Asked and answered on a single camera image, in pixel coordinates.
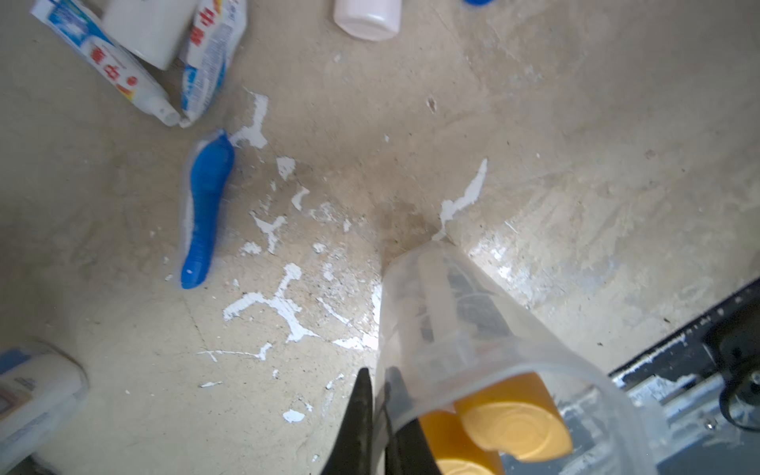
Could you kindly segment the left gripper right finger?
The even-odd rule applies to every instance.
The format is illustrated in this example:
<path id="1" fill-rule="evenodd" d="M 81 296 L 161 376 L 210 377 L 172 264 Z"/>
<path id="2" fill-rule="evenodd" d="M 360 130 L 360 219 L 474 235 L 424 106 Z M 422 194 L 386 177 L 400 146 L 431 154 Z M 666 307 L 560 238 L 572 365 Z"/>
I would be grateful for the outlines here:
<path id="1" fill-rule="evenodd" d="M 386 423 L 385 435 L 388 437 L 385 447 L 385 473 L 441 475 L 420 421 L 414 419 L 404 427 L 395 427 L 391 422 L 391 409 L 412 405 L 403 375 L 397 367 L 390 368 L 386 373 L 383 396 L 382 414 Z"/>

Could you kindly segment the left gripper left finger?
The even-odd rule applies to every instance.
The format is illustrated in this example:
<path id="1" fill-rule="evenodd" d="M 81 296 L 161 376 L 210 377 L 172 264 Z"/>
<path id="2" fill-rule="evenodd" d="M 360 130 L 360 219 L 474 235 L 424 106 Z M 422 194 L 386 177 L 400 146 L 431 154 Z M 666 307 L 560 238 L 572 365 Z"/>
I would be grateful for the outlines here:
<path id="1" fill-rule="evenodd" d="M 372 472 L 373 390 L 369 369 L 358 371 L 342 425 L 322 475 Z"/>

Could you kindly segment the blue toothbrush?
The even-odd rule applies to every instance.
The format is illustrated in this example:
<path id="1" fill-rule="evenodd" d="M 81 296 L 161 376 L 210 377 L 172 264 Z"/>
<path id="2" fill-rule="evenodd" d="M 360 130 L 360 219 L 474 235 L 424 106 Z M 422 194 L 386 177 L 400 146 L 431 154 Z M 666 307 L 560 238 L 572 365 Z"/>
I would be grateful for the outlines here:
<path id="1" fill-rule="evenodd" d="M 228 133 L 217 130 L 196 146 L 186 179 L 180 285 L 201 286 L 211 268 L 226 183 L 235 164 Z"/>

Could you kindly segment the toothpaste tube top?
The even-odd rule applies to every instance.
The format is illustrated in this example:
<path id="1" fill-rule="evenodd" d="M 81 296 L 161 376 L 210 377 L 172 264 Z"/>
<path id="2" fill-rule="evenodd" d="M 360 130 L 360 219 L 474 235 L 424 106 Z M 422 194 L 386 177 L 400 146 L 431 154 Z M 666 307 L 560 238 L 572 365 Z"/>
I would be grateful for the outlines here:
<path id="1" fill-rule="evenodd" d="M 184 51 L 181 128 L 195 124 L 211 106 L 246 29 L 245 0 L 199 2 Z"/>

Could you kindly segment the white bottle purple label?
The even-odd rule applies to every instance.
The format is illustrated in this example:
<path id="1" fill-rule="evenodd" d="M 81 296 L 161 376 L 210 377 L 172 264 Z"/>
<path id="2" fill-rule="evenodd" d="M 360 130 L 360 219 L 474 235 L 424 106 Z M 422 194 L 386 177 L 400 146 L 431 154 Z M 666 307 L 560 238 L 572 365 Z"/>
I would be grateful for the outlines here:
<path id="1" fill-rule="evenodd" d="M 496 451 L 486 451 L 471 441 L 455 413 L 434 411 L 419 418 L 437 468 L 443 474 L 503 474 Z"/>

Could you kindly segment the white bottle barcode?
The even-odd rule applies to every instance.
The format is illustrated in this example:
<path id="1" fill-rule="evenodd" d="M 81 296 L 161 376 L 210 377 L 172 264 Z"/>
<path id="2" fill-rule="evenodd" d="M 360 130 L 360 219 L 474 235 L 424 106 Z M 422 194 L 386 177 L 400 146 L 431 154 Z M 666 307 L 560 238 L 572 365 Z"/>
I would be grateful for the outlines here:
<path id="1" fill-rule="evenodd" d="M 572 437 L 538 374 L 508 378 L 454 403 L 465 433 L 484 450 L 523 463 L 552 461 L 573 451 Z"/>

